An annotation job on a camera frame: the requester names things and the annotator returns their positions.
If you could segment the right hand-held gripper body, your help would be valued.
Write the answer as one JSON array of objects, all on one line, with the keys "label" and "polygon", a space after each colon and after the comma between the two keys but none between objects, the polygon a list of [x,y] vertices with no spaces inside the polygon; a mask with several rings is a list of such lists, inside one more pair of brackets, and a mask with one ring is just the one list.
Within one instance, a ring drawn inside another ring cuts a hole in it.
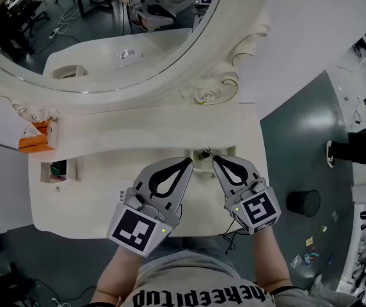
[{"label": "right hand-held gripper body", "polygon": [[225,200],[230,216],[250,235],[274,225],[281,210],[272,187],[258,178]]}]

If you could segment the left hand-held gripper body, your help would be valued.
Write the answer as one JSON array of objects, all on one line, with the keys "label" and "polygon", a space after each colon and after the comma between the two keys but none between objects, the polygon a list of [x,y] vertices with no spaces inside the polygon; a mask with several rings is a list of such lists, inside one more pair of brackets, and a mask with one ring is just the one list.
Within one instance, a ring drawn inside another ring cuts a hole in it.
[{"label": "left hand-held gripper body", "polygon": [[118,202],[107,238],[147,257],[180,223],[179,216],[136,189],[128,189]]}]

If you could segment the person's right forearm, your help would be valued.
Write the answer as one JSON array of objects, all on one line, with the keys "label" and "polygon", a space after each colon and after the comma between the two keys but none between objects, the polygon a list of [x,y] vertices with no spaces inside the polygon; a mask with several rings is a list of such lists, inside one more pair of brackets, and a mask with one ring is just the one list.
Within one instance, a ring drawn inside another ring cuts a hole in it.
[{"label": "person's right forearm", "polygon": [[272,293],[291,286],[289,270],[277,244],[273,229],[264,228],[251,236],[257,285]]}]

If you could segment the person's left forearm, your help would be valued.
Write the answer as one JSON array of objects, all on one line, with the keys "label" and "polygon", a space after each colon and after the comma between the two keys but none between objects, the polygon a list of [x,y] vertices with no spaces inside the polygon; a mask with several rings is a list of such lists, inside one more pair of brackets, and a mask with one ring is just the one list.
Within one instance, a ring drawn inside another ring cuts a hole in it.
[{"label": "person's left forearm", "polygon": [[121,246],[97,282],[91,303],[121,305],[134,289],[143,257]]}]

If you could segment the white vanity table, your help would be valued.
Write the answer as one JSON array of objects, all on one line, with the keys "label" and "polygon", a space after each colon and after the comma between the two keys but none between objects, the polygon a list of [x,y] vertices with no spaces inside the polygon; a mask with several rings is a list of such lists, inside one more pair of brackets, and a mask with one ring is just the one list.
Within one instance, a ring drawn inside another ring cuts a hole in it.
[{"label": "white vanity table", "polygon": [[[149,164],[185,149],[236,147],[266,177],[266,151],[254,104],[160,106],[58,121],[58,147],[29,156],[33,222],[70,239],[103,239],[121,189]],[[79,185],[55,192],[40,183],[42,162],[75,158]]]}]

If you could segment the black mesh waste bin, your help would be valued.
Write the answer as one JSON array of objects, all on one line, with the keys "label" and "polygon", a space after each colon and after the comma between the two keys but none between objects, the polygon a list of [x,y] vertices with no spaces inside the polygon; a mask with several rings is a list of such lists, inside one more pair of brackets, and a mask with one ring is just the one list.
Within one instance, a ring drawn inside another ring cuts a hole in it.
[{"label": "black mesh waste bin", "polygon": [[286,199],[287,210],[305,217],[314,217],[321,206],[321,196],[316,190],[294,191]]}]

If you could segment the person's jeans legs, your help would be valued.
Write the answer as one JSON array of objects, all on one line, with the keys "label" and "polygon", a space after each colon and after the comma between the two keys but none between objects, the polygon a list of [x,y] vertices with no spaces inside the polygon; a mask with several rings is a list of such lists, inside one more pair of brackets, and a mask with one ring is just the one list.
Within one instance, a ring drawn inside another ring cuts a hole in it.
[{"label": "person's jeans legs", "polygon": [[198,253],[215,258],[220,262],[235,268],[230,259],[212,237],[168,237],[143,262],[147,264],[153,260],[172,255],[181,251]]}]

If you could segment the blue and red small object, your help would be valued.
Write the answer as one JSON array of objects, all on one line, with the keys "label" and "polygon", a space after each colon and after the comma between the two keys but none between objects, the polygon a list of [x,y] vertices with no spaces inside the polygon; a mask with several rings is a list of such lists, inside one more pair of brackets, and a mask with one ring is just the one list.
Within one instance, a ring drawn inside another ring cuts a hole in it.
[{"label": "blue and red small object", "polygon": [[304,261],[307,265],[311,263],[311,261],[320,257],[320,254],[317,252],[315,247],[312,247],[310,250],[307,250],[304,254]]}]

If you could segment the person's grey printed shirt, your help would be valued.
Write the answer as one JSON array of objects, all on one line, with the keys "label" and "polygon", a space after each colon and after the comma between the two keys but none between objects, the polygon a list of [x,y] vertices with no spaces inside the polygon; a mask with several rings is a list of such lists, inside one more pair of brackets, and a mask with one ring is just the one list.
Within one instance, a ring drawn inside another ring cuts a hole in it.
[{"label": "person's grey printed shirt", "polygon": [[121,305],[89,303],[84,307],[333,306],[292,285],[269,293],[242,279],[228,264],[198,253],[181,251],[142,263],[134,289]]}]

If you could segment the dark green round jar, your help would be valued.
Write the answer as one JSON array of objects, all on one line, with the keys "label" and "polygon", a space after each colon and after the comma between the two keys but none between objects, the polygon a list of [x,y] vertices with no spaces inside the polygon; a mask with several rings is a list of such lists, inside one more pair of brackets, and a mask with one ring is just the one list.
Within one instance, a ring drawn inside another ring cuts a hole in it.
[{"label": "dark green round jar", "polygon": [[67,161],[56,161],[50,165],[51,175],[54,177],[65,177],[67,175]]}]

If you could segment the orange tissue pack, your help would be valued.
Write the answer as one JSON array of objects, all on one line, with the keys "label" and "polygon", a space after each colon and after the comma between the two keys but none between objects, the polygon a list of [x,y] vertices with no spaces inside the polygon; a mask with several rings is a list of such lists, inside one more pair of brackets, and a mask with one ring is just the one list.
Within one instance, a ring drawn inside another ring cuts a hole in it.
[{"label": "orange tissue pack", "polygon": [[19,139],[18,151],[33,154],[55,150],[58,147],[58,124],[55,121],[30,123]]}]

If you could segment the oval mirror white ornate frame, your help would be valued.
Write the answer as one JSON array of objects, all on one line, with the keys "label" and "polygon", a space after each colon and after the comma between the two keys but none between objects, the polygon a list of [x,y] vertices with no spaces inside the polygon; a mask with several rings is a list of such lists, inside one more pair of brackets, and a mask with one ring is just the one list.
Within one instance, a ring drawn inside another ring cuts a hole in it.
[{"label": "oval mirror white ornate frame", "polygon": [[26,108],[93,114],[135,107],[210,74],[257,23],[267,0],[213,0],[200,27],[166,59],[136,75],[106,72],[58,80],[22,68],[0,54],[0,96]]}]

